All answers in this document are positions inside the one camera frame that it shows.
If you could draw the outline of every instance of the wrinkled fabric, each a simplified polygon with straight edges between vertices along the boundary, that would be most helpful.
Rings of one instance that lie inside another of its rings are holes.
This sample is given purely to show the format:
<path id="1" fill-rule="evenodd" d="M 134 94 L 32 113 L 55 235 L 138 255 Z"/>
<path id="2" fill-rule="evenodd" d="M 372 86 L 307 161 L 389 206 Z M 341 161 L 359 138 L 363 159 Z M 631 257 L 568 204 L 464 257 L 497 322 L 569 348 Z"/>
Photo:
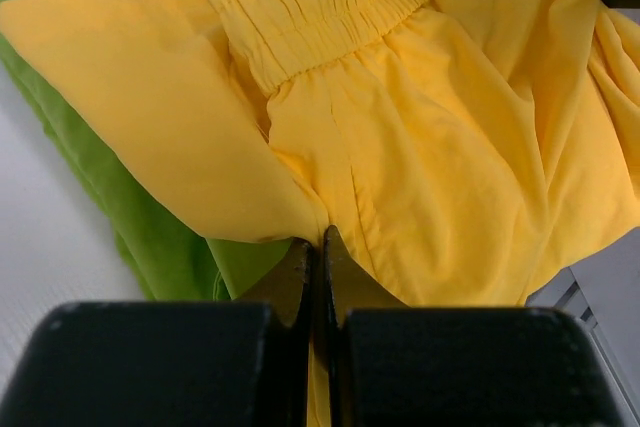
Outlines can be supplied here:
<path id="1" fill-rule="evenodd" d="M 135 181 L 109 147 L 3 36 L 0 58 L 42 121 L 47 136 L 109 217 L 120 256 L 147 298 L 237 297 L 282 258 L 288 241 L 254 245 L 205 240 L 195 234 Z"/>
<path id="2" fill-rule="evenodd" d="M 599 0 L 14 0 L 0 31 L 194 231 L 336 224 L 409 305 L 522 304 L 640 224 L 640 30 Z"/>

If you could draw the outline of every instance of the yellow dress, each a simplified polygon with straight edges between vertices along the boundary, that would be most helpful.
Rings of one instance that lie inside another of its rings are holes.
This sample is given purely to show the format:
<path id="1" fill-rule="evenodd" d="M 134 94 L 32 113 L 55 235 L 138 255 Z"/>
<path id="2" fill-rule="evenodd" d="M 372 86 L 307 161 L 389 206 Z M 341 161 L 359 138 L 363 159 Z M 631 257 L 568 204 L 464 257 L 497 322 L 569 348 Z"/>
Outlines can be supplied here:
<path id="1" fill-rule="evenodd" d="M 599 0 L 13 0 L 0 30 L 193 230 L 336 224 L 409 305 L 521 304 L 640 224 L 640 27 Z"/>

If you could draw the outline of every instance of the white surface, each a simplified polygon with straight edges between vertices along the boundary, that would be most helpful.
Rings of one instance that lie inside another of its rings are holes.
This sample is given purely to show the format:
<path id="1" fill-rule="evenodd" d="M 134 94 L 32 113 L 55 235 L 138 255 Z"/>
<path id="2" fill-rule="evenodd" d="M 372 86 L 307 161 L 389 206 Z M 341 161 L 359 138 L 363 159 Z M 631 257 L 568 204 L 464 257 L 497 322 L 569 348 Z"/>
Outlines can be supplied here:
<path id="1" fill-rule="evenodd" d="M 141 299 L 109 223 L 0 67 L 0 395 L 34 325 L 69 300 Z"/>

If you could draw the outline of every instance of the green cloth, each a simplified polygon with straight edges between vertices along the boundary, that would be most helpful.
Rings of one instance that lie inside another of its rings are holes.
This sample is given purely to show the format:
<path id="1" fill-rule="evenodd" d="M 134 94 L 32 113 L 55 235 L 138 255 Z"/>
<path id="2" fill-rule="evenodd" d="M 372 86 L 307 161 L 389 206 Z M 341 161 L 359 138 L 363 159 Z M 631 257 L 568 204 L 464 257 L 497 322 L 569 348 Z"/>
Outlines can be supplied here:
<path id="1" fill-rule="evenodd" d="M 111 149 L 2 36 L 0 58 L 46 135 L 111 220 L 118 251 L 148 298 L 235 298 L 282 258 L 288 240 L 254 245 L 205 240 L 195 234 L 140 186 Z"/>

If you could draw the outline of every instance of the yellow garment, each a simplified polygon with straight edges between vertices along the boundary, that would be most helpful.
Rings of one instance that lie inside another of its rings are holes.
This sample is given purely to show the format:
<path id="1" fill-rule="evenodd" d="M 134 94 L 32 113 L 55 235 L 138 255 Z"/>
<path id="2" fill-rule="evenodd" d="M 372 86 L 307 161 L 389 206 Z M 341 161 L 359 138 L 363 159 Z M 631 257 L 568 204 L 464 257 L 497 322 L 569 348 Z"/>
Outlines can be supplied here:
<path id="1" fill-rule="evenodd" d="M 334 223 L 410 305 L 522 303 L 640 224 L 640 28 L 599 0 L 13 0 L 0 30 L 200 235 Z"/>

